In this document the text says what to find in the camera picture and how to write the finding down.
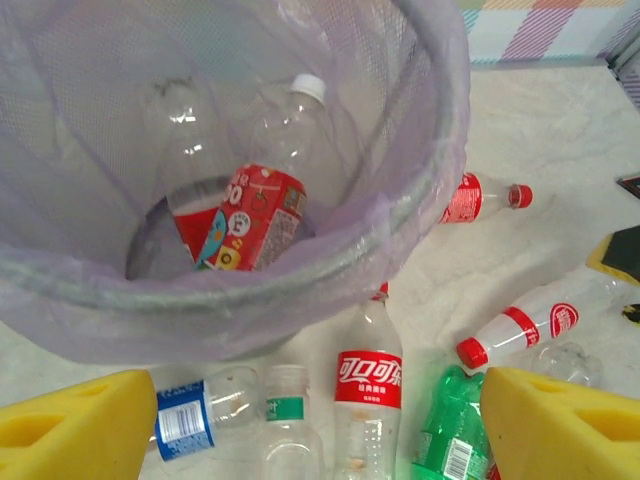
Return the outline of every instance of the yellow sponge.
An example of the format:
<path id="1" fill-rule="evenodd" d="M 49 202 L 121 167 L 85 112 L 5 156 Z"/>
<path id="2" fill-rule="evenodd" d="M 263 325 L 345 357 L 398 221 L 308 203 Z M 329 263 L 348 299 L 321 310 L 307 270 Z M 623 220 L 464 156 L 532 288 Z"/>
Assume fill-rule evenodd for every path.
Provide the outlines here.
<path id="1" fill-rule="evenodd" d="M 0 409 L 0 480 L 135 480 L 156 417 L 133 370 Z"/>
<path id="2" fill-rule="evenodd" d="M 503 480 L 640 479 L 640 401 L 490 368 L 480 401 Z"/>

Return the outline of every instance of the purple mesh bin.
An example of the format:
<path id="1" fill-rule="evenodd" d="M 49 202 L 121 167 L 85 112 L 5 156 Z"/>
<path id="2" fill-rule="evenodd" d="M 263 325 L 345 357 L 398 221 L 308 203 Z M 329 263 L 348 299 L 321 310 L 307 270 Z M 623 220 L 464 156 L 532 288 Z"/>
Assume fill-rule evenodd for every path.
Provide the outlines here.
<path id="1" fill-rule="evenodd" d="M 200 173 L 223 183 L 246 119 L 301 72 L 353 132 L 351 194 L 264 271 L 181 270 L 142 92 L 203 88 L 235 155 Z M 0 319 L 79 362 L 277 342 L 393 277 L 458 185 L 468 121 L 453 0 L 0 0 Z"/>

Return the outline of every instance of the plastic bag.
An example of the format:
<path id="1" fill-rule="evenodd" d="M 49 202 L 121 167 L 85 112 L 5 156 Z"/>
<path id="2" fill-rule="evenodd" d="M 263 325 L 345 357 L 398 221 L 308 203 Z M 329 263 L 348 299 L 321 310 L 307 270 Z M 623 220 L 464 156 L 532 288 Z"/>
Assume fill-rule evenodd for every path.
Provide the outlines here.
<path id="1" fill-rule="evenodd" d="M 301 72 L 327 82 L 336 130 L 359 137 L 349 199 L 264 271 L 176 276 L 142 262 L 132 280 L 132 249 L 182 248 L 163 221 L 141 237 L 166 194 L 144 89 L 197 79 L 215 141 L 241 153 L 265 86 Z M 458 185 L 468 117 L 467 39 L 449 0 L 0 0 L 0 318 L 95 363 L 222 360 L 290 336 L 402 266 Z"/>

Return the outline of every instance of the barcode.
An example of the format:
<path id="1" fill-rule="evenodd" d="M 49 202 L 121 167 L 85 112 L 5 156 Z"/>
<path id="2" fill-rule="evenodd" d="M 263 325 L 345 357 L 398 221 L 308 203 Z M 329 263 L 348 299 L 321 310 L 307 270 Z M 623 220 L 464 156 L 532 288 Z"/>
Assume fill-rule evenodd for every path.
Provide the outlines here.
<path id="1" fill-rule="evenodd" d="M 473 447 L 457 439 L 451 440 L 444 476 L 450 480 L 466 480 Z"/>
<path id="2" fill-rule="evenodd" d="M 204 432 L 200 401 L 178 405 L 158 412 L 158 423 L 164 443 Z"/>
<path id="3" fill-rule="evenodd" d="M 280 209 L 275 211 L 256 260 L 255 270 L 261 270 L 276 261 L 291 244 L 299 224 L 300 220 L 293 215 Z"/>

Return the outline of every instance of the sprite bottle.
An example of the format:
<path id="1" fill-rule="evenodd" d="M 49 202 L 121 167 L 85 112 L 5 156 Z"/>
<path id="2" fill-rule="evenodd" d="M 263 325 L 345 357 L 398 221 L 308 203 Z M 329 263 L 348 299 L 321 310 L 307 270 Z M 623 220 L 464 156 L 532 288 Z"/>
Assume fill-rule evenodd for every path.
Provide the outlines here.
<path id="1" fill-rule="evenodd" d="M 483 373 L 454 365 L 433 392 L 429 416 L 411 465 L 411 480 L 484 480 L 489 440 L 480 416 Z"/>

